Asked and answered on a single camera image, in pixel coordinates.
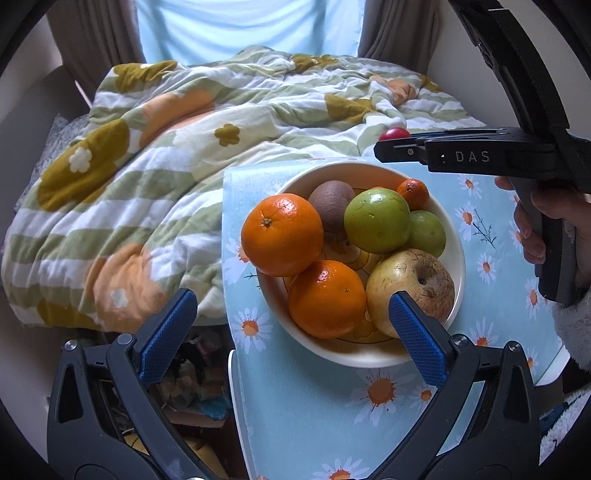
person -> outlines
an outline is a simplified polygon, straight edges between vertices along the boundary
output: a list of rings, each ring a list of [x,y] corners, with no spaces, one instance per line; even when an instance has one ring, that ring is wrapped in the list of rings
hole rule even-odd
[[[504,190],[513,190],[506,177],[495,178]],[[591,370],[591,197],[564,189],[535,190],[531,202],[549,218],[562,218],[576,228],[577,273],[575,282],[582,298],[570,307],[555,304],[552,310],[556,334],[583,370]],[[522,236],[524,258],[531,264],[545,261],[544,241],[533,231],[529,215],[517,204],[514,219]]]

brown curtain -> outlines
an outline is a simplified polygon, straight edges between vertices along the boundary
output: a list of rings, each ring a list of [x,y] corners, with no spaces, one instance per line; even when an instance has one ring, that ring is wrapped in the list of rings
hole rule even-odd
[[[425,74],[439,34],[439,0],[366,0],[358,56]]]
[[[145,62],[134,0],[58,0],[47,18],[64,66],[91,100],[113,66]]]

curtain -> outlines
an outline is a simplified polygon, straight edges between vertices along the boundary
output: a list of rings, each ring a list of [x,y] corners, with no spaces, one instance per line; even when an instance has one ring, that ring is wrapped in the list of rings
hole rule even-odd
[[[134,0],[59,0],[47,18],[64,66],[91,100],[113,66],[145,63]]]
[[[438,5],[439,0],[366,0],[358,56],[427,73],[439,34]]]
[[[136,0],[149,63],[226,60],[246,47],[357,55],[365,0]]]

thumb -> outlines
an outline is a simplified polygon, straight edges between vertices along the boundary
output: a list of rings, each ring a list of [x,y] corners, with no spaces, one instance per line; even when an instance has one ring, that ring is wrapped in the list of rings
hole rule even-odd
[[[591,203],[581,193],[566,189],[534,190],[531,203],[546,217],[563,218],[577,229],[591,233]]]

cherry tomato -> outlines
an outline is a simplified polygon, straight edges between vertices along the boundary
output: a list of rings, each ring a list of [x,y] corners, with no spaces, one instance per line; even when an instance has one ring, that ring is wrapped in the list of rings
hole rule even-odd
[[[386,130],[379,136],[380,140],[394,140],[396,138],[409,138],[411,134],[405,128],[395,127]]]

